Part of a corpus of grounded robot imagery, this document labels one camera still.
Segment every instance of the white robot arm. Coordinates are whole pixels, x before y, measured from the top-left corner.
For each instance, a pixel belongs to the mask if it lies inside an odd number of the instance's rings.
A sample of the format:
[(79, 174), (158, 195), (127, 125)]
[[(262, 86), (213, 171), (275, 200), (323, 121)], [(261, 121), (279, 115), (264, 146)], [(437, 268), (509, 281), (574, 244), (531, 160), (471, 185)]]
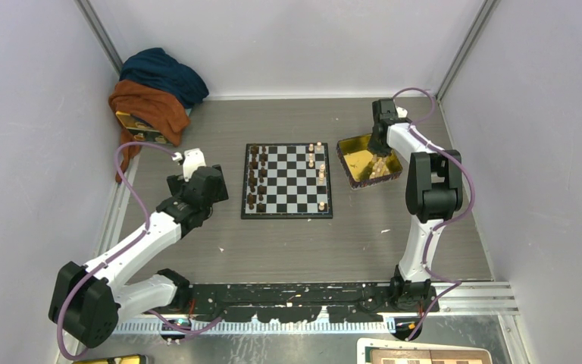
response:
[[(202, 226), (211, 216), (214, 203), (228, 199), (221, 167), (207, 167), (199, 149), (186, 151), (184, 156), (176, 153), (174, 161), (182, 165), (183, 173), (167, 178), (172, 197), (151, 214), (148, 230), (143, 224), (101, 256), (85, 265), (69, 262), (58, 273), (48, 313), (55, 323), (77, 282), (104, 265), (79, 289), (64, 317), (63, 329), (87, 347), (97, 347), (106, 340), (118, 322), (156, 307), (183, 309), (182, 305), (189, 302), (190, 282), (170, 269), (126, 285), (159, 252)], [(145, 235), (131, 245), (141, 234)]]
[[(369, 150), (380, 156), (389, 155), (395, 150), (409, 161), (409, 172), (405, 201), (411, 213), (411, 228), (405, 254), (396, 266), (393, 283), (397, 294), (412, 295), (414, 299), (425, 297), (430, 289), (431, 275), (427, 272), (425, 262), (432, 262), (442, 228), (433, 232), (427, 257), (424, 251), (427, 238), (433, 228), (452, 218), (463, 202), (461, 171), (453, 163), (436, 153), (433, 148), (442, 149), (432, 143), (423, 144), (411, 132), (411, 121), (407, 111), (397, 108), (392, 99), (381, 99), (372, 103), (374, 128), (368, 145)], [(447, 150), (459, 162), (458, 151)]]

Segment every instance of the orange cloth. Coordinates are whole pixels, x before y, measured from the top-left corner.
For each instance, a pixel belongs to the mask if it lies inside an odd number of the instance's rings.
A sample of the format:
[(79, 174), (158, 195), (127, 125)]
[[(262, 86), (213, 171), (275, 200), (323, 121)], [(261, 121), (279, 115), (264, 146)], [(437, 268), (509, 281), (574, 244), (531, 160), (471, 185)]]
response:
[[(182, 130), (190, 124), (186, 110), (175, 96), (129, 80), (117, 83), (114, 92), (108, 97), (108, 104), (113, 113), (116, 111), (126, 112), (151, 124), (175, 146), (180, 145)], [(120, 144), (130, 141), (133, 141), (133, 135), (122, 126)], [(122, 171), (125, 172), (128, 169), (131, 158), (137, 155), (140, 150), (142, 150), (141, 146), (131, 146), (124, 149), (124, 160), (121, 162)], [(115, 173), (115, 180), (118, 183), (121, 182), (117, 173)]]

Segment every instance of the fabric pile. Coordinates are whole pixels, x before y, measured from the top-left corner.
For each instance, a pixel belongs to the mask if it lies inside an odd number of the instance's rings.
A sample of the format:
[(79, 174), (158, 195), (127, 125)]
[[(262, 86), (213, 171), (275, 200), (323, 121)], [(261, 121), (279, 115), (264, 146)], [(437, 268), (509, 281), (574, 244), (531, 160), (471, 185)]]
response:
[[(113, 113), (122, 111), (150, 124), (174, 146), (179, 146), (184, 128), (190, 124), (186, 109), (208, 96), (204, 80), (190, 67), (179, 63), (161, 48), (141, 51), (128, 58), (121, 69), (119, 83), (108, 97)], [(121, 124), (120, 143), (133, 140)], [(124, 150), (122, 171), (141, 147)]]

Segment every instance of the folded blue cloth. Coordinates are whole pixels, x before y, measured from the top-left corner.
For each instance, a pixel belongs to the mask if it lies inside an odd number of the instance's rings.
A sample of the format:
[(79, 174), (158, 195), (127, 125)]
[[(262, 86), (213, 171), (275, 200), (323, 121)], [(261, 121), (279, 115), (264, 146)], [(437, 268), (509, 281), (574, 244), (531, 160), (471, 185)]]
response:
[(204, 80), (161, 48), (146, 49), (128, 58), (119, 75), (119, 81), (122, 80), (170, 93), (184, 108), (191, 108), (208, 96)]

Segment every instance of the gold tray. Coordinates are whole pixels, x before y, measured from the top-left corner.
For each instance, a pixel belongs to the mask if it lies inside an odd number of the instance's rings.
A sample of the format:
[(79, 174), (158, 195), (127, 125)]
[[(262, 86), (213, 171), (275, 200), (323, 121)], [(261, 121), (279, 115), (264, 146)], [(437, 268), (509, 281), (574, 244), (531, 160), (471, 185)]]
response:
[(395, 180), (402, 173), (402, 165), (396, 153), (392, 151), (392, 154), (386, 159), (386, 167), (389, 170), (389, 174), (382, 177), (369, 178), (374, 166), (371, 161), (374, 155), (367, 150), (370, 138), (370, 133), (354, 136), (353, 138), (340, 140), (336, 146), (338, 159), (345, 168), (349, 185), (353, 190)]

